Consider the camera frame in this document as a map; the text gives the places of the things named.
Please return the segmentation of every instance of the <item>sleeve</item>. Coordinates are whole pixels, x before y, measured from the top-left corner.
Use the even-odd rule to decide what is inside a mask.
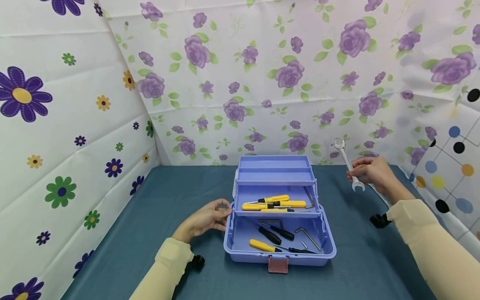
[[[480,263],[438,223],[422,200],[401,200],[387,212],[439,300],[480,299]]]
[[[190,245],[174,238],[166,239],[155,262],[133,292],[130,300],[170,300],[173,291],[192,261]]]

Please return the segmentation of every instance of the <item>open-end wrench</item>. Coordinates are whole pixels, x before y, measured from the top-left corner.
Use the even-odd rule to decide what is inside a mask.
[[[341,144],[337,144],[337,140],[335,139],[335,143],[333,145],[342,154],[343,160],[345,160],[345,164],[347,165],[348,170],[350,172],[353,171],[352,164],[348,160],[347,154],[345,153],[345,141],[342,140]],[[363,182],[361,182],[357,177],[352,176],[352,188],[354,192],[356,187],[361,187],[362,191],[365,191],[365,184],[363,184]]]

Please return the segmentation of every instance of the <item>toolbox latch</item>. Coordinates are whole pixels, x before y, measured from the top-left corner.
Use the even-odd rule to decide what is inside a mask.
[[[288,274],[288,256],[284,258],[274,258],[268,256],[268,272]]]

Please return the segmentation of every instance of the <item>left hand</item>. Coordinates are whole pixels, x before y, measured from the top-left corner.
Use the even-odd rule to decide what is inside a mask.
[[[172,237],[188,244],[193,237],[202,235],[209,229],[225,231],[227,216],[232,212],[229,207],[230,203],[223,198],[208,203],[183,221]]]

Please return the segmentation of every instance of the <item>blue tablecloth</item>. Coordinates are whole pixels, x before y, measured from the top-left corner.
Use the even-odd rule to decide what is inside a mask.
[[[127,300],[180,222],[211,200],[232,201],[235,169],[154,168],[62,299]],[[223,234],[211,230],[192,241],[192,251],[206,260],[203,270],[184,276],[174,299],[435,299],[395,226],[370,223],[371,215],[387,210],[375,192],[353,192],[345,166],[314,166],[313,172],[337,246],[333,260],[269,274],[265,264],[233,262]]]

